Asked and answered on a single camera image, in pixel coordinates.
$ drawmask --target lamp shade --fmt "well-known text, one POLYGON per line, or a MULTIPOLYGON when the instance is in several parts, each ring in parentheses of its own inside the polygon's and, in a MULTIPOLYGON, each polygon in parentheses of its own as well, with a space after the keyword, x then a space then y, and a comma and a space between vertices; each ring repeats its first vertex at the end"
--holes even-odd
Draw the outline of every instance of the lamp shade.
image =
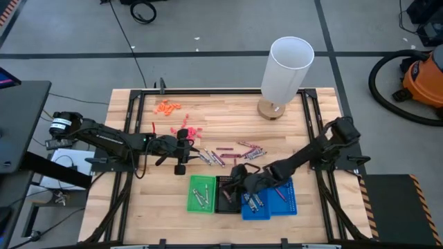
POLYGON ((262 81, 263 97, 274 104, 290 102, 314 60, 304 39, 282 37, 272 43, 262 81))

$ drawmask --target green tray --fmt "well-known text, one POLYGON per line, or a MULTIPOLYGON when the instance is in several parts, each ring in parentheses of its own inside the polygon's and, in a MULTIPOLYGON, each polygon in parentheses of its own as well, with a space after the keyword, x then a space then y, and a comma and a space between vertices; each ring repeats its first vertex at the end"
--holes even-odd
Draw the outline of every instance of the green tray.
POLYGON ((188 212, 200 212, 212 214, 214 212, 215 202, 215 177, 214 176, 199 176, 192 175, 189 183, 188 191, 188 212), (203 197, 206 198, 206 184, 208 185, 209 204, 202 201, 204 208, 201 207, 194 193, 193 189, 198 190, 203 197))

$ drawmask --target desk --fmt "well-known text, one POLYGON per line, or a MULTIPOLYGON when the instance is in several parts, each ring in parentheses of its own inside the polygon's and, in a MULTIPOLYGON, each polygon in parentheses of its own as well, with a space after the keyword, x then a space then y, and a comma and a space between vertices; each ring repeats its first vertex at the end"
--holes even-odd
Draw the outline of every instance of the desk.
MULTIPOLYGON (((340 116, 334 89, 316 90, 324 123, 340 116)), ((123 130, 129 93, 128 89, 113 91, 107 126, 123 130)), ((141 132, 151 132, 151 122, 155 122, 157 134, 170 134, 170 127, 179 128, 185 114, 189 113, 188 126, 203 128, 203 138, 195 140, 197 149, 234 147, 235 151, 246 151, 246 147, 236 145, 235 141, 249 141, 268 152, 253 161, 259 166, 287 158, 309 143, 300 95, 287 105, 285 114, 276 121, 265 120, 257 114, 259 98, 258 94, 149 95, 143 105, 141 132), (174 110, 170 116, 154 114, 152 110, 163 99, 180 103, 182 109, 174 110)), ((134 132, 134 127, 133 120, 130 132, 134 132)), ((132 181, 124 244, 158 244, 159 239, 166 239, 168 244, 280 243, 281 238, 288 238, 289 243, 327 241, 316 177, 308 165, 303 165, 293 175, 298 206, 296 216, 273 216, 270 221, 243 221, 240 215, 235 214, 186 211, 190 175, 229 175, 230 160, 226 160, 226 168, 207 166, 199 159, 191 160, 186 166, 185 176, 173 174, 176 160, 167 159, 159 167, 154 166, 155 160, 156 157, 149 156, 145 178, 132 181)), ((371 237, 357 177, 342 171, 334 174, 342 208, 359 230, 371 237)), ((109 172, 91 188, 79 241, 93 232, 109 209, 113 182, 114 173, 109 172)), ((338 238, 335 215, 331 208, 329 212, 334 236, 338 238)), ((116 238, 119 220, 114 219, 112 239, 116 238)))

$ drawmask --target striped caution tape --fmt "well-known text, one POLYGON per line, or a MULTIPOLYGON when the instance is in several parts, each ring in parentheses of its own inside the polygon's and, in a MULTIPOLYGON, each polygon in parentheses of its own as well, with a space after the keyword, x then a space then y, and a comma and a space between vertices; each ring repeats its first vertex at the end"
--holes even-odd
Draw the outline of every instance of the striped caution tape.
POLYGON ((426 199, 424 198, 424 194, 422 188, 420 187, 420 184, 418 183, 418 179, 416 176, 412 174, 410 174, 409 176, 412 178, 415 185, 415 189, 417 190, 417 194, 419 196, 418 198, 422 202, 423 211, 426 215, 426 218, 428 219, 429 227, 433 231, 432 233, 435 238, 435 243, 437 244, 437 246, 441 246, 442 241, 438 237, 437 228, 435 227, 435 224, 432 222, 431 212, 429 211, 428 204, 426 204, 426 199))
POLYGON ((369 226, 371 228, 372 238, 379 239, 379 232, 377 232, 377 225, 374 220, 374 213, 372 212, 372 207, 369 202, 368 190, 365 186, 365 181, 362 178, 359 178, 360 182, 360 191, 361 196, 363 198, 363 203, 365 204, 366 215, 368 216, 369 226))
POLYGON ((14 10, 15 6, 17 6, 18 3, 19 3, 19 0, 12 0, 8 4, 5 11, 0 16, 0 26, 3 26, 6 23, 6 20, 11 15, 12 11, 14 10))

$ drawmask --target blue tray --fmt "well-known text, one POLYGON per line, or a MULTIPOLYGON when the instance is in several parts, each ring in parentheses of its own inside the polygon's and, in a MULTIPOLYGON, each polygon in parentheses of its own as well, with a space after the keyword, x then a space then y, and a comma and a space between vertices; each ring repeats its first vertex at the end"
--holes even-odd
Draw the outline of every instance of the blue tray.
POLYGON ((258 211, 255 213, 252 212, 251 208, 249 207, 248 203, 244 200, 244 197, 242 195, 242 218, 245 221, 259 221, 259 220, 269 220, 271 219, 271 209, 270 205, 268 205, 268 189, 262 190, 258 192, 258 197, 260 200, 264 203, 264 207, 260 207, 258 203, 254 200, 254 203, 258 207, 258 211))
POLYGON ((274 187, 270 187, 267 194, 267 203, 271 206, 271 215, 296 215, 297 205, 296 205, 296 195, 293 190, 292 178, 288 180, 287 183, 278 187, 278 190, 286 198, 286 202, 278 195, 274 187))

